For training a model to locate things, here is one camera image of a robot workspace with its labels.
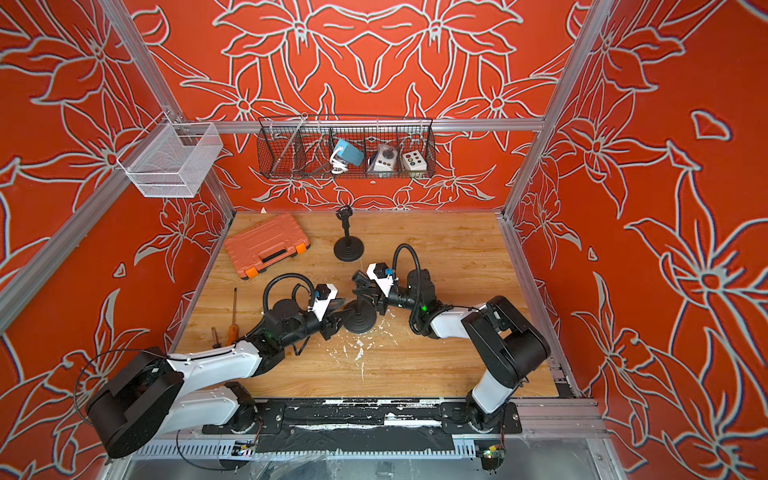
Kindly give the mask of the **black round stand base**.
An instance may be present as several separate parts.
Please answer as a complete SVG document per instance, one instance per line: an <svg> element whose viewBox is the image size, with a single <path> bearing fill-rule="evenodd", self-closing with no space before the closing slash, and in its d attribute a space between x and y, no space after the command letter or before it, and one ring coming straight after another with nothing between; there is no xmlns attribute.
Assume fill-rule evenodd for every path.
<svg viewBox="0 0 768 480"><path fill-rule="evenodd" d="M334 255L342 262L354 262L360 259L363 253L364 244L355 236L340 238L334 245Z"/></svg>

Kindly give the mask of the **black mic clip pole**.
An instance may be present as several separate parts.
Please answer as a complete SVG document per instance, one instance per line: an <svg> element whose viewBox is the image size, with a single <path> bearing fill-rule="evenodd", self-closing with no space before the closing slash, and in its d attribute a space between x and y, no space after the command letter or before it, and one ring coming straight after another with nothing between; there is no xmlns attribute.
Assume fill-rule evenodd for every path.
<svg viewBox="0 0 768 480"><path fill-rule="evenodd" d="M362 270L353 274L352 281L355 283L353 294L357 299L375 307L379 296L379 289L375 281L371 280Z"/></svg>
<svg viewBox="0 0 768 480"><path fill-rule="evenodd" d="M350 218L353 215L353 209L350 205L344 205L336 211L336 217L340 220L344 237L350 237Z"/></svg>

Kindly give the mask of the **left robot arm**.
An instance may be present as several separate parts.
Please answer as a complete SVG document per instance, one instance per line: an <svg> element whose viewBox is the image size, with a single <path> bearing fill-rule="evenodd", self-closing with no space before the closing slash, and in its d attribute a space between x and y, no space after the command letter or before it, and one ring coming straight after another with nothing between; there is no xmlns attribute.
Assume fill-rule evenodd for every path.
<svg viewBox="0 0 768 480"><path fill-rule="evenodd" d="M158 435L204 425L247 433L261 421L242 380L265 374L286 350L319 334L330 339L353 310L332 284L313 284L298 274L308 304L294 296L269 302L261 321L233 344L192 354L142 350L108 381L85 408L107 455L124 458Z"/></svg>

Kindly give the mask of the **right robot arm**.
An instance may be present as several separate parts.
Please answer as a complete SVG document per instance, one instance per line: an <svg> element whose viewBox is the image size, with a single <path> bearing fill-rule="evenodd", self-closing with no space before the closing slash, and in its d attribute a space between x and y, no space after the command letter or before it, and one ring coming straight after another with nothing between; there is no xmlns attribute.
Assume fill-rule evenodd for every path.
<svg viewBox="0 0 768 480"><path fill-rule="evenodd" d="M551 354L540 331L504 296L479 306L440 301L429 271L407 243L396 247L391 265L372 263L366 276L379 313L401 308L409 312L408 325L416 335L472 343L485 371L466 397L463 421L478 431L502 421L512 394Z"/></svg>

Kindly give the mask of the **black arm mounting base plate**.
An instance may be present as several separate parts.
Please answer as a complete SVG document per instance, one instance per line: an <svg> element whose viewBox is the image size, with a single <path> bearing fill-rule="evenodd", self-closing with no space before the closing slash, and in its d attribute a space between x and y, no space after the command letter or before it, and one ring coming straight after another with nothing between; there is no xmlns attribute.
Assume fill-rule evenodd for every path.
<svg viewBox="0 0 768 480"><path fill-rule="evenodd" d="M512 402L489 416L463 399L277 399L256 404L251 425L205 425L206 436L251 440L259 454L473 457L522 432Z"/></svg>

